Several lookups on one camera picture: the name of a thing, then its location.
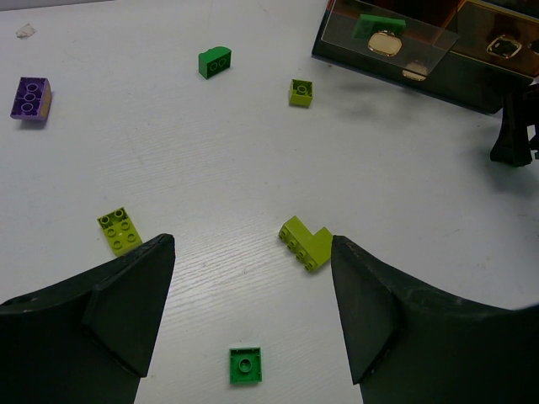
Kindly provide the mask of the dark green square lego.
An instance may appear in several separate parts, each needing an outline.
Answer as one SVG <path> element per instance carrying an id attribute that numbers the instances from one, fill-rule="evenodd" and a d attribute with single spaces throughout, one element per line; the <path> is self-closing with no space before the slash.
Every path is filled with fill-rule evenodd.
<path id="1" fill-rule="evenodd" d="M 231 385 L 257 384 L 262 381 L 260 347 L 229 349 L 229 378 Z"/>

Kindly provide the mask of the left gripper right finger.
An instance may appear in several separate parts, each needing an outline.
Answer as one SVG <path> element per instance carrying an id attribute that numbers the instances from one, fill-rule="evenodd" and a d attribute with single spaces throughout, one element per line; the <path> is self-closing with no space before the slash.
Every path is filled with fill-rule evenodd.
<path id="1" fill-rule="evenodd" d="M 365 403 L 535 403 L 538 308 L 447 293 L 336 236 L 331 269 Z"/>

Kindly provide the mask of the lime small lego brick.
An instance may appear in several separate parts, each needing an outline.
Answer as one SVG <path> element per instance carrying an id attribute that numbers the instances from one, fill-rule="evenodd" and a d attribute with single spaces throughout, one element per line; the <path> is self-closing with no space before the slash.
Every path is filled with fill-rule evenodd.
<path id="1" fill-rule="evenodd" d="M 313 98 L 312 82 L 300 79 L 292 79 L 289 88 L 289 105 L 308 108 Z"/>

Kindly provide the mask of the green lego brick top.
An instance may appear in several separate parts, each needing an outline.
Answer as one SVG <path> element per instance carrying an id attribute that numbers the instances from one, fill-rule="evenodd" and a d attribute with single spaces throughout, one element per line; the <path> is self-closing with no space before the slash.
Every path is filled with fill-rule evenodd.
<path id="1" fill-rule="evenodd" d="M 198 71 L 204 79 L 214 77 L 231 66 L 232 50 L 216 46 L 198 55 Z"/>

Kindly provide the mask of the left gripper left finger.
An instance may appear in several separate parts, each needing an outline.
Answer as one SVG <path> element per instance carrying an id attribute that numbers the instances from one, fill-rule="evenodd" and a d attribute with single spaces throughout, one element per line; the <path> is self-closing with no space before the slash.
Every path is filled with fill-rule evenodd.
<path id="1" fill-rule="evenodd" d="M 1 305 L 3 403 L 132 403 L 147 377 L 175 263 L 161 234 Z"/>

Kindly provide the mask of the transparent drawer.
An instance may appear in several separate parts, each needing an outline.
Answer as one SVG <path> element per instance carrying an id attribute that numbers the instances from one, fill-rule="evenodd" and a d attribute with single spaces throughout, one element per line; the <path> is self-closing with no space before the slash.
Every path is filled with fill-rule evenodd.
<path id="1" fill-rule="evenodd" d="M 322 42 L 353 56 L 362 56 L 399 67 L 420 81 L 434 70 L 456 43 L 458 34 L 446 28 L 457 1 L 331 1 Z M 361 14 L 405 19 L 400 38 L 376 33 L 353 40 L 352 30 Z"/>

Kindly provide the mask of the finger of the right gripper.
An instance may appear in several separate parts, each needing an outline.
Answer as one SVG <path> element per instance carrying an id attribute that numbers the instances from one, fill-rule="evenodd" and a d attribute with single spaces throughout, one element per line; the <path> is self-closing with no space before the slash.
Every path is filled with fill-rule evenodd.
<path id="1" fill-rule="evenodd" d="M 511 167 L 524 167 L 532 163 L 531 152 L 538 156 L 538 86 L 504 97 L 502 125 L 489 158 Z"/>

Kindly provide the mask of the lime L-shaped lego brick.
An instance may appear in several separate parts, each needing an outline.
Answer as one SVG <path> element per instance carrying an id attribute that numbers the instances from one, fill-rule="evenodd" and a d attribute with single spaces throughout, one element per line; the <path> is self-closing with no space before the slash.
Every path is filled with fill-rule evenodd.
<path id="1" fill-rule="evenodd" d="M 326 227 L 311 233 L 297 216 L 284 223 L 278 237 L 309 273 L 318 271 L 331 257 L 332 233 Z"/>

